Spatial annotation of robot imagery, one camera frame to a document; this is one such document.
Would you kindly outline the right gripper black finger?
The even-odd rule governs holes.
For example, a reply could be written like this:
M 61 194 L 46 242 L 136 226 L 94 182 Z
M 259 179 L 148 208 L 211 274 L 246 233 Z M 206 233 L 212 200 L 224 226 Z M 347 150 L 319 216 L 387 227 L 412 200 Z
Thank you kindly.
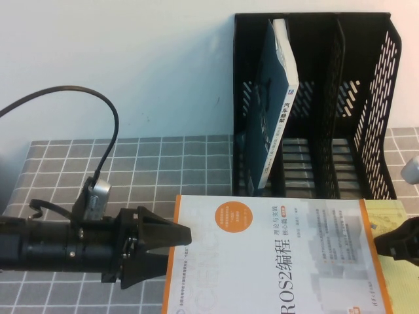
M 376 247 L 376 249 L 379 255 L 389 256 L 394 260 L 418 263 L 418 247 Z
M 418 235 L 418 217 L 408 218 L 398 228 L 375 238 L 376 246 L 389 246 Z

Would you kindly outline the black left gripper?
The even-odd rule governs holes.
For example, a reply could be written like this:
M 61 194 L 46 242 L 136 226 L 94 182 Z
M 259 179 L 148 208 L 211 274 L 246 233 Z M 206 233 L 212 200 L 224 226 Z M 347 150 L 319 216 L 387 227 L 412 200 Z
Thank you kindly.
M 189 227 L 166 220 L 145 207 L 122 208 L 117 217 L 101 220 L 111 233 L 109 269 L 101 274 L 102 283 L 121 283 L 125 290 L 142 281 L 166 275 L 168 255 L 140 253 L 143 249 L 158 249 L 189 245 Z

